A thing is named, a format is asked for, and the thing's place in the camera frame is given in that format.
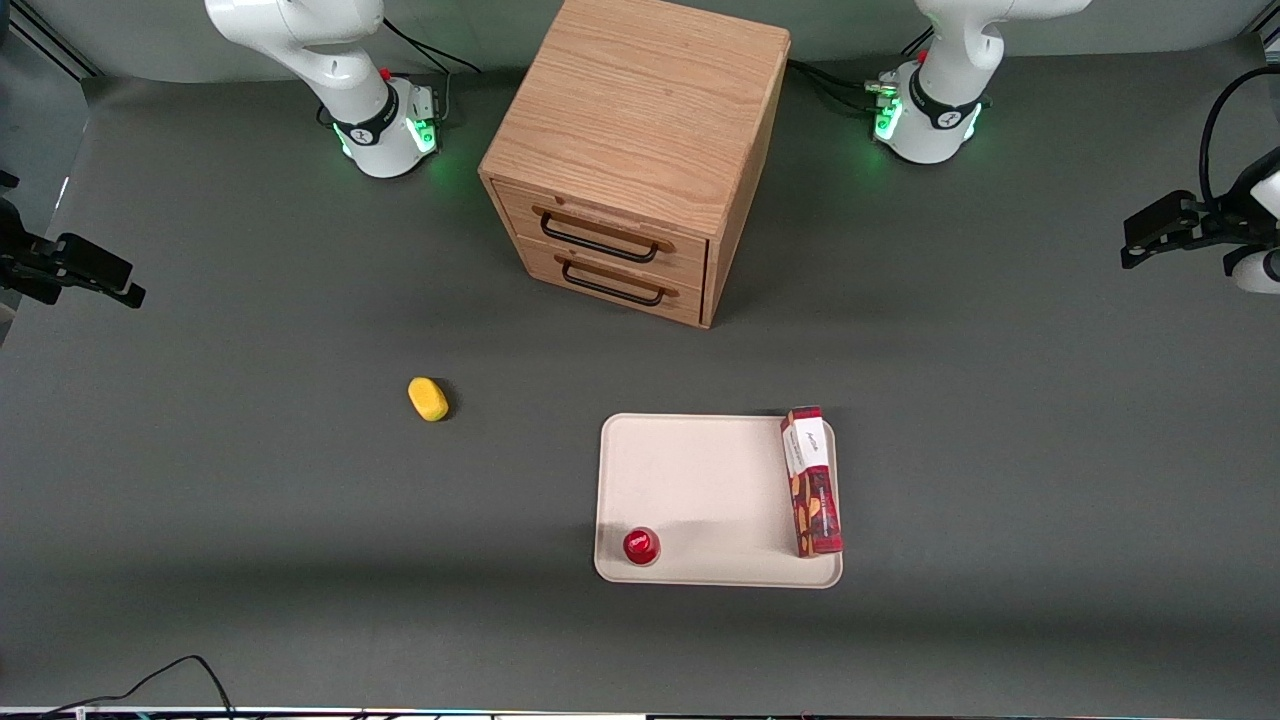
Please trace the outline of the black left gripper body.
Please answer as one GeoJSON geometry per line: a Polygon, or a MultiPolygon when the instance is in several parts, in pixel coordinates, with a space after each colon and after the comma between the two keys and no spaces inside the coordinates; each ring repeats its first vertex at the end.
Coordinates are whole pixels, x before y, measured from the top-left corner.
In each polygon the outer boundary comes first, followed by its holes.
{"type": "Polygon", "coordinates": [[[1204,217],[1196,249],[1217,245],[1277,250],[1277,186],[1239,184],[1220,196],[1202,186],[1204,217]]]}

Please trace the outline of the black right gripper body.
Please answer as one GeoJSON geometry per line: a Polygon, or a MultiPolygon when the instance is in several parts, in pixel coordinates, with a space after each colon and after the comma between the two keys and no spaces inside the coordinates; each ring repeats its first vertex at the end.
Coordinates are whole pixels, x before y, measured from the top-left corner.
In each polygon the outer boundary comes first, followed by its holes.
{"type": "Polygon", "coordinates": [[[50,274],[47,259],[38,251],[45,240],[31,234],[17,208],[1,201],[1,288],[36,302],[55,305],[61,287],[50,274]]]}

